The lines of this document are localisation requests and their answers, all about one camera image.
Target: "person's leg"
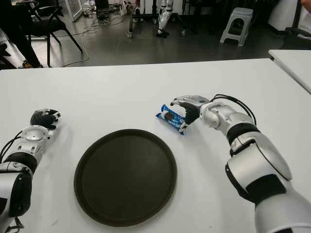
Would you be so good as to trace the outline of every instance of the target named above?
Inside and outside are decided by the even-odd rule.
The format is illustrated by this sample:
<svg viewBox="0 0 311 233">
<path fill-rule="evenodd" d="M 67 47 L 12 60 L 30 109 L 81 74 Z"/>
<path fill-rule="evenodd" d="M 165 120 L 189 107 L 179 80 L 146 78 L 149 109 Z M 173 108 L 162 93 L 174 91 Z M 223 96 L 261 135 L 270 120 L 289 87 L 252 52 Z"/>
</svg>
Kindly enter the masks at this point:
<svg viewBox="0 0 311 233">
<path fill-rule="evenodd" d="M 39 67 L 40 62 L 34 50 L 28 42 L 26 36 L 23 35 L 18 21 L 14 17 L 11 1 L 0 0 L 0 9 L 0 28 L 17 46 L 18 50 L 24 55 L 25 59 L 32 65 L 32 67 Z"/>
</svg>

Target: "power cord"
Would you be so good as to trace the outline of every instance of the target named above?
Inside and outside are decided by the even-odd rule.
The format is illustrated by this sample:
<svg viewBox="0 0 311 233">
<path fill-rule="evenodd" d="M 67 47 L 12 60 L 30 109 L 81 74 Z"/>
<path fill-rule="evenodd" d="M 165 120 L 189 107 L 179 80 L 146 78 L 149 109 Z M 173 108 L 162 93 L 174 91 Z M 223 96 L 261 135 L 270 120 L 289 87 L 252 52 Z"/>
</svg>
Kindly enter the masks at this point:
<svg viewBox="0 0 311 233">
<path fill-rule="evenodd" d="M 70 65 L 73 65 L 76 63 L 86 62 L 87 60 L 89 60 L 89 54 L 85 48 L 85 42 L 84 42 L 83 36 L 86 33 L 88 33 L 88 34 L 96 33 L 97 29 L 99 29 L 101 26 L 114 26 L 114 25 L 120 24 L 124 21 L 124 18 L 120 17 L 121 20 L 119 22 L 111 24 L 111 22 L 114 21 L 115 19 L 117 19 L 117 18 L 114 17 L 113 19 L 110 19 L 110 17 L 107 16 L 107 18 L 104 19 L 102 23 L 98 19 L 95 19 L 90 26 L 84 28 L 84 31 L 82 33 L 77 33 L 76 35 L 79 35 L 79 34 L 81 35 L 82 47 L 83 47 L 84 51 L 86 52 L 86 58 L 81 60 L 81 61 L 71 62 L 71 63 L 65 64 L 62 67 L 67 67 L 67 66 L 70 66 Z"/>
<path fill-rule="evenodd" d="M 13 145 L 14 141 L 21 138 L 19 136 L 21 133 L 22 133 L 22 131 L 20 131 L 18 134 L 16 134 L 16 136 L 13 139 L 11 139 L 10 141 L 8 141 L 5 144 L 5 146 L 2 148 L 2 150 L 0 152 L 0 163 L 2 163 L 3 157 L 5 156 L 6 152 L 9 150 L 9 148 Z"/>
<path fill-rule="evenodd" d="M 24 225 L 20 222 L 18 217 L 15 217 L 14 220 L 15 220 L 16 226 L 8 227 L 6 229 L 6 231 L 5 231 L 5 233 L 8 233 L 8 232 L 10 232 L 11 230 L 14 230 L 14 229 L 17 229 L 17 231 L 14 232 L 14 233 L 18 233 L 20 229 L 24 229 L 25 228 Z"/>
<path fill-rule="evenodd" d="M 232 96 L 228 96 L 228 95 L 224 95 L 224 94 L 217 94 L 215 95 L 212 99 L 211 102 L 213 102 L 214 100 L 217 99 L 226 99 L 226 100 L 230 100 L 236 104 L 238 104 L 242 109 L 245 110 L 245 112 L 253 119 L 254 124 L 257 125 L 257 121 L 256 121 L 256 117 L 254 115 L 254 113 L 252 112 L 252 110 L 242 101 L 238 100 L 237 98 L 234 98 Z"/>
</svg>

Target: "robot leg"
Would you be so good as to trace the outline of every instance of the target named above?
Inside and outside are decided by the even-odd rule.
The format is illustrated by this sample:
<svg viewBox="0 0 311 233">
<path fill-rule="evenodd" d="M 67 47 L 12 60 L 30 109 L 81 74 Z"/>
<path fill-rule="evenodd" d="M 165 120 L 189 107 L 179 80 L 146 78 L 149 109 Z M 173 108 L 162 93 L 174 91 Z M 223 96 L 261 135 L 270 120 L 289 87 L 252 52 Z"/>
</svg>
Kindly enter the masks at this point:
<svg viewBox="0 0 311 233">
<path fill-rule="evenodd" d="M 168 32 L 165 32 L 164 29 L 167 25 L 167 22 L 170 19 L 170 16 L 173 12 L 173 0 L 163 0 L 162 7 L 159 10 L 159 29 L 157 31 L 157 36 L 166 38 L 169 35 Z"/>
</svg>

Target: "caster wheel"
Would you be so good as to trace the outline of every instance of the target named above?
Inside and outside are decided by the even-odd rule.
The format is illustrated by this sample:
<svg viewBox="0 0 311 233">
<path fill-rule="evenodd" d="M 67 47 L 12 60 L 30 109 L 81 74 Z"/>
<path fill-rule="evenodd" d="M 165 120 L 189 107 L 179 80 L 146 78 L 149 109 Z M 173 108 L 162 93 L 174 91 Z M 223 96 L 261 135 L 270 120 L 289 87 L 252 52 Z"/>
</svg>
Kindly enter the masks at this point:
<svg viewBox="0 0 311 233">
<path fill-rule="evenodd" d="M 133 34 L 131 32 L 127 32 L 126 35 L 127 35 L 127 38 L 132 38 Z"/>
</svg>

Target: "humanoid robot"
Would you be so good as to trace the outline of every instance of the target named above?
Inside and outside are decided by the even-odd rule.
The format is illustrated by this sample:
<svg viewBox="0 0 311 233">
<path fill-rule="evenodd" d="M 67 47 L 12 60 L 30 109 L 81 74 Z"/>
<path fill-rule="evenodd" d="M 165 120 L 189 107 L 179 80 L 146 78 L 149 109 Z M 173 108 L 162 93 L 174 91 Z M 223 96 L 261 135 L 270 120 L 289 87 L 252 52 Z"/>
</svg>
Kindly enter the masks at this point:
<svg viewBox="0 0 311 233">
<path fill-rule="evenodd" d="M 236 112 L 219 99 L 237 103 L 246 114 Z M 200 118 L 227 137 L 231 158 L 225 172 L 239 195 L 255 204 L 258 233 L 311 233 L 310 202 L 294 190 L 287 163 L 256 127 L 254 114 L 243 102 L 226 95 L 216 95 L 211 100 L 181 96 L 171 103 L 176 104 L 186 109 L 186 120 L 180 131 Z M 0 233 L 23 228 L 18 216 L 26 213 L 30 206 L 32 176 L 52 139 L 56 128 L 53 123 L 59 117 L 55 110 L 36 111 L 31 126 L 1 151 L 2 160 L 13 141 L 21 138 L 17 148 L 0 161 Z M 13 219 L 16 226 L 10 227 Z"/>
<path fill-rule="evenodd" d="M 169 21 L 173 12 L 173 0 L 162 0 L 161 8 L 159 9 L 159 28 L 156 36 L 167 38 L 168 32 L 164 31 L 167 22 Z"/>
</svg>

